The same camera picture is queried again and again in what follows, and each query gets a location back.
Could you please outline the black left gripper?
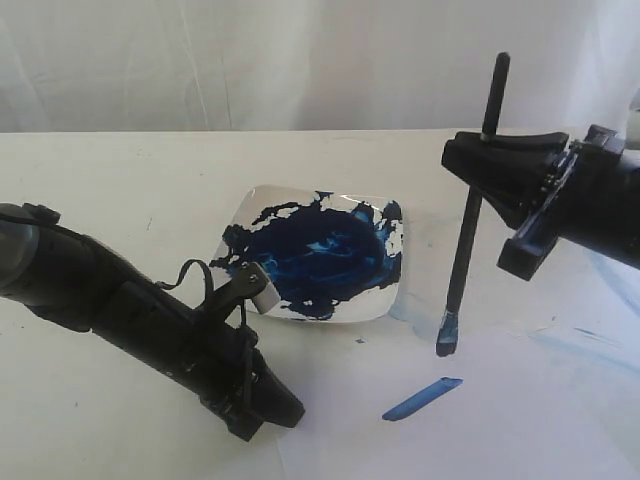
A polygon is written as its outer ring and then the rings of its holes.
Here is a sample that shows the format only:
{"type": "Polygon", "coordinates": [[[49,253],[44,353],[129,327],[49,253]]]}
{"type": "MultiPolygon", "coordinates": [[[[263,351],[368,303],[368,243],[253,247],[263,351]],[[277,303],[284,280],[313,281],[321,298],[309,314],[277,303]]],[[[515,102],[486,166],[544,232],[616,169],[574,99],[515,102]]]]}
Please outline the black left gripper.
{"type": "Polygon", "coordinates": [[[233,310],[215,311],[209,290],[192,309],[157,285],[124,283],[114,296],[114,344],[196,394],[229,432],[250,441],[264,421],[294,428],[302,401],[268,367],[258,335],[233,310]]]}

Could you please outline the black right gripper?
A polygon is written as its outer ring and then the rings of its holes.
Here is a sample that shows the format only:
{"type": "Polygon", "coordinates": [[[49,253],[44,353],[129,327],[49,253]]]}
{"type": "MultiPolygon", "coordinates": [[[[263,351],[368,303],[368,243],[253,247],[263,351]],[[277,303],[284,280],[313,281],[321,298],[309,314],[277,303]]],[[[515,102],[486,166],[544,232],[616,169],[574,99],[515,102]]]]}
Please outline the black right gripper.
{"type": "Polygon", "coordinates": [[[565,132],[460,131],[444,146],[442,166],[515,230],[497,266],[522,280],[560,239],[639,267],[639,161],[616,131],[599,125],[565,150],[568,141],[565,132]]]}

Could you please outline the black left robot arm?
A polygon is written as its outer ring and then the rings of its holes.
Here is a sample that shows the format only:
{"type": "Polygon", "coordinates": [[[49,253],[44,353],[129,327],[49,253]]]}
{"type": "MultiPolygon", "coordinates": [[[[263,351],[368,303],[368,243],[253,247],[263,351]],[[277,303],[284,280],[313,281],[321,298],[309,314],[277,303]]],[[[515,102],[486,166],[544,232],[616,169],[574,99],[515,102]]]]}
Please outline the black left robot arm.
{"type": "Polygon", "coordinates": [[[91,332],[194,393],[230,433],[250,440],[265,423],[295,427],[303,403],[272,372],[245,321],[227,319],[252,302],[268,312],[279,295],[264,269],[244,263],[215,286],[197,266],[204,299],[191,308],[96,239],[60,226],[44,205],[1,206],[1,295],[68,330],[91,332]]]}

